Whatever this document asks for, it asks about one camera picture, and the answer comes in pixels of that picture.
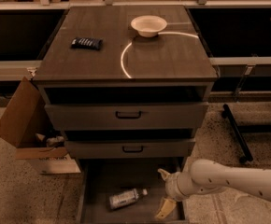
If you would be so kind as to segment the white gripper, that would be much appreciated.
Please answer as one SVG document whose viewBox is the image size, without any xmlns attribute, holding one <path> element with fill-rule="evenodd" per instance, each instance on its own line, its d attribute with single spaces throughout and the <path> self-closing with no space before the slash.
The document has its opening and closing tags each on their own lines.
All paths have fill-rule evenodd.
<svg viewBox="0 0 271 224">
<path fill-rule="evenodd" d="M 191 179 L 187 172 L 175 172 L 170 174 L 166 170 L 159 168 L 157 172 L 165 181 L 165 192 L 169 198 L 163 197 L 156 212 L 157 219 L 165 219 L 176 208 L 177 202 L 185 200 L 189 196 Z"/>
</svg>

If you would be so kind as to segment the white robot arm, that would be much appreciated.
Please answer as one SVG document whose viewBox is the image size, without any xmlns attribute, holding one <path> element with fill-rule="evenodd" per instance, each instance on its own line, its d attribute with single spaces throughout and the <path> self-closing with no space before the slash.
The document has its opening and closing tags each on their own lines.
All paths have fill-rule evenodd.
<svg viewBox="0 0 271 224">
<path fill-rule="evenodd" d="M 159 169 L 165 196 L 155 215 L 163 220 L 191 195 L 206 195 L 222 187 L 237 189 L 271 202 L 271 169 L 228 167 L 215 161 L 194 161 L 188 171 L 169 173 Z"/>
</svg>

